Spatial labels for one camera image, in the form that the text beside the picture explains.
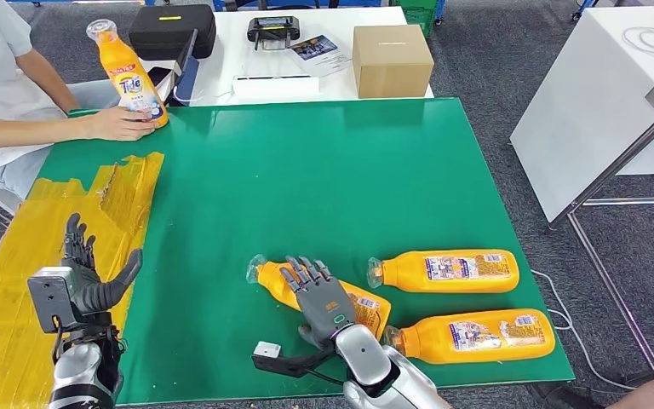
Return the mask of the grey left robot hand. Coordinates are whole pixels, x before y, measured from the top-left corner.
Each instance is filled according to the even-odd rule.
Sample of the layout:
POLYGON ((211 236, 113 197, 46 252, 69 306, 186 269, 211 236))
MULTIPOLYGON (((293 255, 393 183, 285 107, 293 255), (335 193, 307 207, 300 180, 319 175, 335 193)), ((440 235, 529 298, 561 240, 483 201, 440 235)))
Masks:
POLYGON ((66 222, 64 256, 60 265, 71 268, 75 274, 71 300, 77 310, 81 314, 100 313, 117 305, 130 288, 141 270, 142 249, 129 254, 126 264, 114 279, 102 282, 95 266, 95 236, 84 238, 87 225, 80 222, 80 218, 79 213, 73 213, 66 222))

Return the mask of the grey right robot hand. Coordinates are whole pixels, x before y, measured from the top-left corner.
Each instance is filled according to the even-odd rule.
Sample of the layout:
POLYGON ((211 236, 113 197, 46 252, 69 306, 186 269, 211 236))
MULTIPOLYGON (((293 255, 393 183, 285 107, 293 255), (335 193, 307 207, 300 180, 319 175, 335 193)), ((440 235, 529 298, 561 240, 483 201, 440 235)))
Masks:
POLYGON ((295 294, 306 323, 298 328, 301 337, 324 349, 343 328, 357 322, 351 298, 320 260, 287 256, 288 268, 279 269, 295 294))

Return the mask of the person's right hand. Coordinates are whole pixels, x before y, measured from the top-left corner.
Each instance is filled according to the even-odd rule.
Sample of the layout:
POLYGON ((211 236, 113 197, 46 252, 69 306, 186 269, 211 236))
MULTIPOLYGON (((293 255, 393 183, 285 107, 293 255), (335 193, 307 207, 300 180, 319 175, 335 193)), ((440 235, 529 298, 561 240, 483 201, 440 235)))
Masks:
POLYGON ((86 124, 86 138, 106 141, 138 141, 157 128, 150 113, 123 107, 109 108, 88 116, 86 124))

